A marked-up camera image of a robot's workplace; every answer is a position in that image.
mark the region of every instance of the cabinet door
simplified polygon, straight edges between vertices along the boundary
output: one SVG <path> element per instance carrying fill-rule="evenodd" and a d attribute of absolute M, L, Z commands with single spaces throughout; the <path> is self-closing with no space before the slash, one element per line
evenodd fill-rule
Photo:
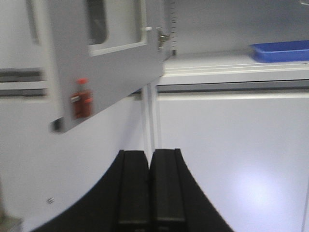
<path fill-rule="evenodd" d="M 87 77 L 94 114 L 162 75 L 155 0 L 34 0 L 44 71 L 67 131 L 75 119 L 71 96 Z"/>
<path fill-rule="evenodd" d="M 300 232 L 309 175 L 308 92 L 159 94 L 162 147 L 182 150 L 236 232 Z"/>

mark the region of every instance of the shelf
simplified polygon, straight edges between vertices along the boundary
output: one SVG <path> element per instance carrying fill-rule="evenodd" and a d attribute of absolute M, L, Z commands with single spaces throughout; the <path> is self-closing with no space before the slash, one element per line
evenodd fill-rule
<path fill-rule="evenodd" d="M 308 71 L 309 61 L 259 63 L 247 50 L 185 54 L 165 61 L 164 75 L 157 85 L 305 80 L 309 79 Z"/>
<path fill-rule="evenodd" d="M 18 89 L 47 89 L 47 81 L 28 81 L 28 82 L 3 82 L 0 83 L 0 90 Z"/>

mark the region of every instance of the blue tray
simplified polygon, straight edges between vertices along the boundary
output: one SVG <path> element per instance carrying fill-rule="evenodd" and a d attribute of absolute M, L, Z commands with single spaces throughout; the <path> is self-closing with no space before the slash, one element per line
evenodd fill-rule
<path fill-rule="evenodd" d="M 254 59 L 259 62 L 309 60 L 309 40 L 253 44 Z"/>

